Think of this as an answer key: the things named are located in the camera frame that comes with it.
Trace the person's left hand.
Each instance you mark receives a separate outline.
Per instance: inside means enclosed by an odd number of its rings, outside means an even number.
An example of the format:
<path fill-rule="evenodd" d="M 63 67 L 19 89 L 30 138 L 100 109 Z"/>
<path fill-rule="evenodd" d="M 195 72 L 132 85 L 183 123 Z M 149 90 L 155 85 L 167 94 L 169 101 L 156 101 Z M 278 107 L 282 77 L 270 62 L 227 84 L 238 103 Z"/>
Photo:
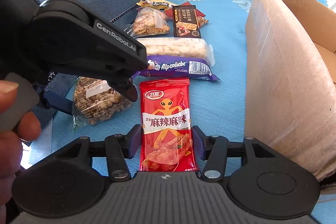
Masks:
<path fill-rule="evenodd" d="M 1 223 L 6 222 L 6 203 L 11 199 L 11 187 L 20 168 L 22 140 L 33 141 L 41 133 L 41 123 L 31 111 L 22 116 L 15 132 L 1 132 Z"/>

